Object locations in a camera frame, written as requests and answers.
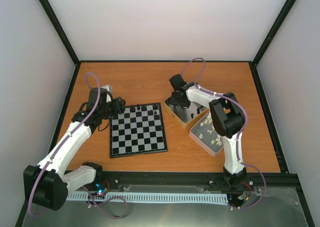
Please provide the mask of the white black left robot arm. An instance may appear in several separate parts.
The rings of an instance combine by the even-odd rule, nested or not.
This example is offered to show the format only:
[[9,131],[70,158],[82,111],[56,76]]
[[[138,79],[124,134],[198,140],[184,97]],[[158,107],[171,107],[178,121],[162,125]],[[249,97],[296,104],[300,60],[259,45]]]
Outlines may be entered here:
[[103,167],[84,162],[78,169],[66,173],[66,169],[85,141],[102,124],[116,114],[122,114],[126,102],[112,96],[112,87],[94,87],[88,101],[71,119],[61,140],[36,166],[28,165],[23,172],[24,194],[29,204],[59,210],[67,196],[82,186],[99,188],[103,185]]

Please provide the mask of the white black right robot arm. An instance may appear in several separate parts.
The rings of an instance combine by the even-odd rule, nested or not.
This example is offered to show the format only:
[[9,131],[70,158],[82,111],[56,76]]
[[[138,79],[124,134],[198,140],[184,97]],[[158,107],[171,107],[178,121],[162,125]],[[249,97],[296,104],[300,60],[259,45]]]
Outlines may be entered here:
[[221,136],[224,148],[224,182],[228,189],[235,189],[247,174],[242,157],[242,135],[247,124],[247,114],[232,92],[213,92],[194,82],[186,82],[180,74],[169,79],[173,88],[170,103],[189,108],[197,103],[211,113],[213,127]]

